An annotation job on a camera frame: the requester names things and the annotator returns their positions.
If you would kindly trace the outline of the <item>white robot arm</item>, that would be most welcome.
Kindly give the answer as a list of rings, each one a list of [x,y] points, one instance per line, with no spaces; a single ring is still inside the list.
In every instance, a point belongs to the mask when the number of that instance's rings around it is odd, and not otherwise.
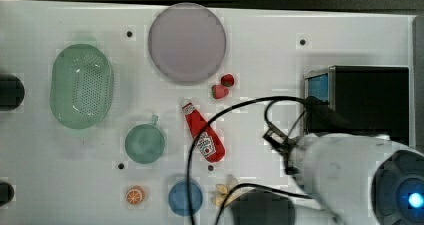
[[[380,136],[263,135],[318,209],[292,201],[284,225],[423,225],[423,154]]]

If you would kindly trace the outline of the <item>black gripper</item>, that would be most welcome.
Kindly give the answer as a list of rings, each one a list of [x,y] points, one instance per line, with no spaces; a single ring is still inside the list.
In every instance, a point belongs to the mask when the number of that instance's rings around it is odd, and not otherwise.
[[[300,146],[297,144],[298,139],[290,139],[274,125],[268,126],[263,139],[271,145],[274,151],[282,156],[284,172],[287,175],[298,175],[300,173],[299,168],[295,165],[296,155],[301,151]]]

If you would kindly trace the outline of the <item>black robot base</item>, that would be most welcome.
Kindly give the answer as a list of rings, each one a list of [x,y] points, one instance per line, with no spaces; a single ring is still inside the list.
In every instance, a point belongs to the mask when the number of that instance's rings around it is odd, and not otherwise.
[[[294,225],[292,201],[263,190],[251,190],[230,205],[234,225]]]

